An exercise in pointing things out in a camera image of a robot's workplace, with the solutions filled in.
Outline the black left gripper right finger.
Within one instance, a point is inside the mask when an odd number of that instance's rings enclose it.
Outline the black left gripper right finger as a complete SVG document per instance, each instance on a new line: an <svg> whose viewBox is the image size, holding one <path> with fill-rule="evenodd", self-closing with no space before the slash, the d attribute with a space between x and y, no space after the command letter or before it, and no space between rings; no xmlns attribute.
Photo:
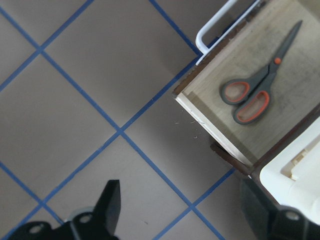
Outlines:
<svg viewBox="0 0 320 240"><path fill-rule="evenodd" d="M257 239L269 240L278 209L250 178L241 180L240 204L244 217Z"/></svg>

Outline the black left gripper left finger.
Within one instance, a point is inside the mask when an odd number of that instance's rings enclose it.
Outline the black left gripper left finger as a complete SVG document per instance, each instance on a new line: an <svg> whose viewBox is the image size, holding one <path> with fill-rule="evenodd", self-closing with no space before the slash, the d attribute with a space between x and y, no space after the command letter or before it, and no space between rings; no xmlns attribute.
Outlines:
<svg viewBox="0 0 320 240"><path fill-rule="evenodd" d="M120 212L120 181L117 179L109 180L93 209L94 217L110 236L114 236Z"/></svg>

